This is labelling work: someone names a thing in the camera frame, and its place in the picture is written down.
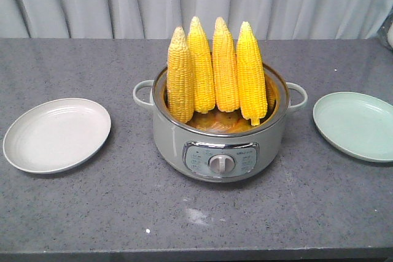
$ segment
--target control knob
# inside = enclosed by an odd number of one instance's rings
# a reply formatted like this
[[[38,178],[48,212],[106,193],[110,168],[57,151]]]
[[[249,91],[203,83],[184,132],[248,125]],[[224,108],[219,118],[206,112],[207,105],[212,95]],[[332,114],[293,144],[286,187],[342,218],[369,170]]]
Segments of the control knob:
[[[209,159],[209,167],[217,174],[226,174],[235,168],[235,160],[229,155],[215,155]]]

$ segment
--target white plate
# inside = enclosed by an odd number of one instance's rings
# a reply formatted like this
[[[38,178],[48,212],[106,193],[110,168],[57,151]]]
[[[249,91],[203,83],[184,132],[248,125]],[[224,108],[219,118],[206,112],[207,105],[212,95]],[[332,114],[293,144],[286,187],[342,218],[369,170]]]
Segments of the white plate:
[[[20,116],[4,136],[3,152],[23,171],[61,172],[94,155],[110,130],[111,118],[97,102],[57,99]]]
[[[331,93],[315,103],[315,124],[334,147],[370,162],[393,161],[393,106],[355,92]]]

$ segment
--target light green plate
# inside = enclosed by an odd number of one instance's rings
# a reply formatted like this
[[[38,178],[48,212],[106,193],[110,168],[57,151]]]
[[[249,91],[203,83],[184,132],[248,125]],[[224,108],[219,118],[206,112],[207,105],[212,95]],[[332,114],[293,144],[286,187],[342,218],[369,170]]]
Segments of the light green plate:
[[[370,162],[393,161],[393,106],[355,92],[330,93],[313,109],[315,124],[334,147]]]

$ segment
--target white curtain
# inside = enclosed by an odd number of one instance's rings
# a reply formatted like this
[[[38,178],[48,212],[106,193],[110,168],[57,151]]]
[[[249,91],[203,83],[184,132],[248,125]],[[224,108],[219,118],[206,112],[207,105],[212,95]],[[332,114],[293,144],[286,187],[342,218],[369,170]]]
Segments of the white curtain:
[[[168,39],[199,16],[209,38],[224,17],[237,38],[374,37],[393,0],[0,0],[0,37]]]

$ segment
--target pot handle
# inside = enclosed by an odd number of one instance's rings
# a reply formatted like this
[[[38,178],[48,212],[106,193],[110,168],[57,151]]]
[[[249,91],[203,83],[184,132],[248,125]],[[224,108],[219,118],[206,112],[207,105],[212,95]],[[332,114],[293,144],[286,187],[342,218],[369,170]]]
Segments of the pot handle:
[[[301,87],[300,85],[290,83],[290,82],[286,82],[286,83],[287,83],[288,89],[295,90],[303,96],[303,101],[298,104],[291,105],[290,100],[289,100],[288,112],[293,113],[293,112],[296,112],[297,110],[300,110],[306,106],[307,100],[308,100],[308,95],[307,95],[306,90],[303,87]]]
[[[137,85],[135,85],[134,90],[133,90],[134,102],[137,105],[139,105],[147,110],[153,110],[153,107],[154,107],[153,94],[152,94],[153,83],[154,83],[154,80],[145,80],[145,81],[139,82]],[[142,88],[145,88],[145,87],[150,87],[150,102],[145,102],[136,96],[138,91],[141,90]]]

